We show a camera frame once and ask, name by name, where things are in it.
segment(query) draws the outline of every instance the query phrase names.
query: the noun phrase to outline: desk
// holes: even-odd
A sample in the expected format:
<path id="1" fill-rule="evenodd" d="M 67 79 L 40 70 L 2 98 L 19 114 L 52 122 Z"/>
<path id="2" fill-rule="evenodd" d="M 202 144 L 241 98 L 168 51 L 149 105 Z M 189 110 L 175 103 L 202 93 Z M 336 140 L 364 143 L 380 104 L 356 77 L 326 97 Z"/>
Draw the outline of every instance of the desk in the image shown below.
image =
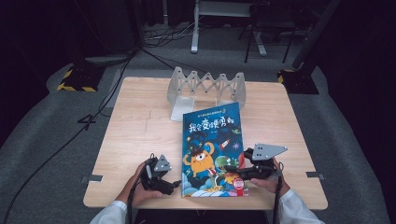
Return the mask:
<path id="1" fill-rule="evenodd" d="M 192 34 L 191 53 L 198 52 L 199 16 L 250 17 L 248 8 L 251 3 L 210 2 L 195 0 L 194 31 Z M 267 56 L 262 43 L 261 33 L 254 35 L 261 56 Z"/>
<path id="2" fill-rule="evenodd" d="M 122 190 L 138 164 L 151 153 L 161 154 L 173 166 L 164 180 L 181 178 L 181 122 L 170 120 L 166 100 L 169 78 L 127 77 L 107 127 L 93 175 L 102 182 L 90 182 L 84 203 L 89 207 L 109 205 Z M 277 156 L 285 165 L 284 176 L 310 209 L 325 209 L 327 200 L 315 172 L 299 124 L 285 88 L 279 83 L 246 82 L 247 100 L 241 109 L 245 147 L 255 143 L 287 146 Z M 201 107 L 214 105 L 208 97 L 195 99 Z M 147 200 L 138 208 L 183 209 L 273 209 L 274 194 L 249 184 L 248 197 L 182 198 L 180 187 L 170 196 Z"/>

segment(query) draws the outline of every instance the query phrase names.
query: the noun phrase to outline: blue book cover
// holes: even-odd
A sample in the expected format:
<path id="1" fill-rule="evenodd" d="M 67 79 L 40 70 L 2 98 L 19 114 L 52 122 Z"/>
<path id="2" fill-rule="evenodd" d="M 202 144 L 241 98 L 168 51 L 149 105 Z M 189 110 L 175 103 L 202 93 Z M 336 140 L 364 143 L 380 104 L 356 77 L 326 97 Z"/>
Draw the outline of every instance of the blue book cover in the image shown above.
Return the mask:
<path id="1" fill-rule="evenodd" d="M 245 168 L 239 103 L 183 115 L 182 197 L 248 196 L 248 185 L 224 165 Z"/>

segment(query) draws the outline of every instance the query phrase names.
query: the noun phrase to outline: person's hand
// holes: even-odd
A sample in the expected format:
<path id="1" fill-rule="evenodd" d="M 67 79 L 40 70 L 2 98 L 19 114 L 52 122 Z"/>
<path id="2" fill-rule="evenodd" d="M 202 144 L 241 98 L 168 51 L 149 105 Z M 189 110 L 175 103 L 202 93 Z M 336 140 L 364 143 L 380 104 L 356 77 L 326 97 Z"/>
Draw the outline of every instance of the person's hand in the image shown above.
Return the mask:
<path id="1" fill-rule="evenodd" d="M 122 201 L 124 203 L 128 203 L 128 196 L 129 192 L 131 191 L 132 186 L 134 185 L 134 182 L 136 181 L 137 177 L 139 176 L 140 171 L 145 167 L 145 163 L 141 163 L 133 176 L 128 180 L 128 182 L 125 184 L 125 187 L 119 194 L 119 196 L 116 198 L 116 201 Z M 141 183 L 139 183 L 134 191 L 134 200 L 132 201 L 132 207 L 137 206 L 138 204 L 142 203 L 146 199 L 152 199 L 152 198 L 161 198 L 163 196 L 162 193 L 160 193 L 158 190 L 145 190 L 142 186 Z"/>
<path id="2" fill-rule="evenodd" d="M 279 169 L 279 163 L 276 161 L 276 159 L 274 158 L 274 164 L 276 166 L 276 169 Z M 279 196 L 282 197 L 286 192 L 289 191 L 290 186 L 285 182 L 285 178 L 283 178 L 282 176 L 282 180 L 283 180 L 283 187 L 279 192 Z M 257 178 L 251 178 L 250 179 L 250 183 L 256 185 L 257 187 L 260 188 L 265 188 L 268 191 L 275 193 L 276 192 L 276 186 L 277 186 L 277 182 L 278 179 L 257 179 Z"/>

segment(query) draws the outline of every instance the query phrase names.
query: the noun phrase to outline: gray carpet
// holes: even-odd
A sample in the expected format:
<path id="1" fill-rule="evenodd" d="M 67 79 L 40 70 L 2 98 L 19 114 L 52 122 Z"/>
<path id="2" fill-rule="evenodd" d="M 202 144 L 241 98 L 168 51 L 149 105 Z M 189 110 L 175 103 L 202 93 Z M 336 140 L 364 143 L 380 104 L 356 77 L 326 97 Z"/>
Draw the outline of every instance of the gray carpet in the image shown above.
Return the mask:
<path id="1" fill-rule="evenodd" d="M 213 76 L 244 72 L 247 81 L 276 82 L 276 72 L 291 68 L 302 45 L 301 40 L 295 41 L 284 64 L 285 47 L 268 48 L 269 56 L 262 58 L 252 46 L 244 63 L 248 40 L 238 41 L 239 32 L 235 28 L 202 31 L 197 54 L 190 53 L 190 35 L 146 50 L 177 61 L 165 62 L 185 71 L 192 69 L 185 65 L 190 64 Z M 48 80 L 49 95 L 21 120 L 0 149 L 1 220 L 28 176 L 83 127 L 78 120 L 96 114 L 120 71 L 120 65 L 108 67 L 98 92 L 56 91 L 69 66 Z M 125 76 L 166 77 L 172 72 L 139 51 Z M 312 76 L 320 94 L 291 94 L 290 101 L 317 171 L 325 176 L 321 183 L 329 207 L 315 213 L 326 223 L 389 223 L 380 185 L 347 121 L 328 95 L 326 78 L 319 69 Z M 111 112 L 110 106 L 103 113 Z M 14 203 L 7 223 L 89 223 L 100 211 L 83 204 L 87 185 L 80 182 L 92 171 L 109 118 L 98 116 L 95 121 L 31 179 Z"/>

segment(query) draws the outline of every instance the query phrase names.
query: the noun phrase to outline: black chair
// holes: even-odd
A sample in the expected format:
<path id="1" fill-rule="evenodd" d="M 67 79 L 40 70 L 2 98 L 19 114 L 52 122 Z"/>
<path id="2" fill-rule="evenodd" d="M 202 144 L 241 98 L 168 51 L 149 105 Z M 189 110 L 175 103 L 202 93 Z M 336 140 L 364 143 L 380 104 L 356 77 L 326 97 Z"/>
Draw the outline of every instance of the black chair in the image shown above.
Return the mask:
<path id="1" fill-rule="evenodd" d="M 248 62 L 248 52 L 250 50 L 250 42 L 254 32 L 276 32 L 273 40 L 279 40 L 280 35 L 286 32 L 291 33 L 289 44 L 283 57 L 282 63 L 286 61 L 289 53 L 291 41 L 294 37 L 296 25 L 291 15 L 290 5 L 287 2 L 269 2 L 259 1 L 257 4 L 251 5 L 249 8 L 250 20 L 249 24 L 245 26 L 238 39 L 241 39 L 242 34 L 250 26 L 250 35 L 247 44 L 247 53 L 245 56 L 245 63 Z"/>

